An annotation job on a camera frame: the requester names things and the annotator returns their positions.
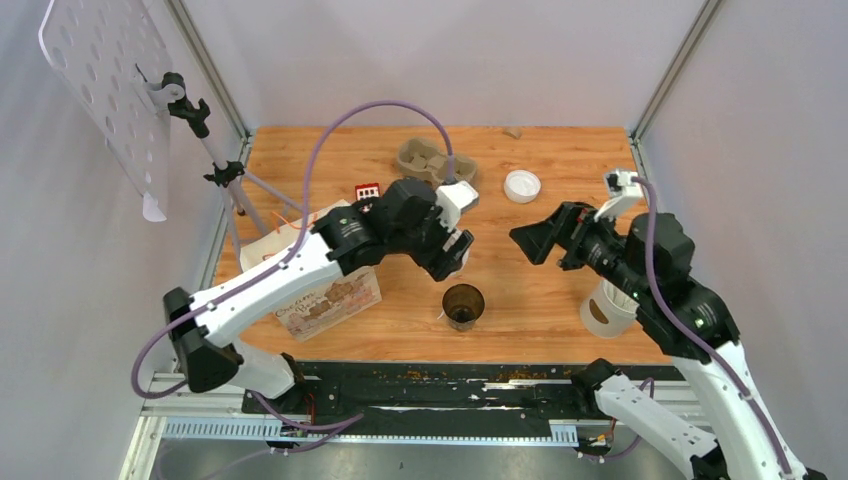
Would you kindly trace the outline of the dark brown plastic cup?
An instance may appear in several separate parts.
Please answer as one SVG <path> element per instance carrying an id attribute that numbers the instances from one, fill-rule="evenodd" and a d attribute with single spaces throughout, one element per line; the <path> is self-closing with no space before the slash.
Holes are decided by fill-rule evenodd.
<path id="1" fill-rule="evenodd" d="M 471 330 L 483 315 L 485 307 L 482 292 L 470 284 L 454 285 L 442 297 L 442 311 L 448 324 L 460 332 Z"/>

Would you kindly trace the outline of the white plastic cup lid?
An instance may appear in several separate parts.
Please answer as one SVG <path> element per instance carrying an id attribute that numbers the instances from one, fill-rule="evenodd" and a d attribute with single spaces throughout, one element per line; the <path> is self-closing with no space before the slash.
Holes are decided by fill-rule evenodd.
<path id="1" fill-rule="evenodd" d="M 541 181 L 527 170 L 510 171 L 503 182 L 506 197 L 517 204 L 527 204 L 537 198 L 541 192 Z"/>

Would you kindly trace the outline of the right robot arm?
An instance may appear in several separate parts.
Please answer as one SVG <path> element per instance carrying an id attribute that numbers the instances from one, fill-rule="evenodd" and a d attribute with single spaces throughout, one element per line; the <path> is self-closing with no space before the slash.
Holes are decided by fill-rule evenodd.
<path id="1" fill-rule="evenodd" d="M 510 237 L 535 265 L 560 246 L 561 269 L 589 268 L 632 299 L 637 322 L 683 375 L 709 429 L 645 397 L 604 359 L 575 375 L 577 413 L 623 421 L 687 479 L 820 477 L 792 452 L 762 404 L 739 329 L 722 298 L 692 277 L 695 245 L 675 216 L 650 209 L 623 235 L 588 204 L 565 202 Z"/>

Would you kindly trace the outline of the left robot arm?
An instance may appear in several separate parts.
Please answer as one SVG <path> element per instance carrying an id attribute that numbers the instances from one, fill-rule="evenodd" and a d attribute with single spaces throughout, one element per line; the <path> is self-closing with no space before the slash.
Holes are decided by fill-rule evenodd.
<path id="1" fill-rule="evenodd" d="M 457 225 L 478 202 L 466 181 L 433 189 L 416 178 L 397 180 L 379 197 L 331 209 L 302 243 L 220 286 L 168 292 L 169 337 L 188 389 L 233 385 L 268 398 L 283 413 L 298 411 L 307 389 L 294 359 L 239 345 L 240 334 L 276 307 L 388 255 L 407 255 L 434 281 L 445 280 L 467 260 L 474 237 Z"/>

